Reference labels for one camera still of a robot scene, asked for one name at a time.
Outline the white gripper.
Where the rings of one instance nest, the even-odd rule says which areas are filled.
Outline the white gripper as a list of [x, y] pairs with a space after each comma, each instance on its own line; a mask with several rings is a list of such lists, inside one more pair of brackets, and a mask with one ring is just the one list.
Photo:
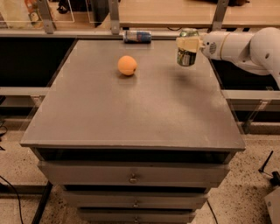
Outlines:
[[200, 37], [178, 37], [176, 44], [178, 49], [196, 53], [202, 46], [202, 53], [209, 59], [221, 60], [223, 44], [228, 36], [226, 31], [211, 31], [206, 34], [203, 40]]

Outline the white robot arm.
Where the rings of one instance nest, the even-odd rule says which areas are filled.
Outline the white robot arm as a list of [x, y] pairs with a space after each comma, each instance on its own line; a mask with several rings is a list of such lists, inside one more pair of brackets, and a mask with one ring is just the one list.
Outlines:
[[231, 62], [257, 75], [271, 75], [280, 87], [280, 30], [257, 32], [210, 31], [201, 35], [188, 29], [176, 38], [178, 64], [192, 66], [198, 51], [211, 60]]

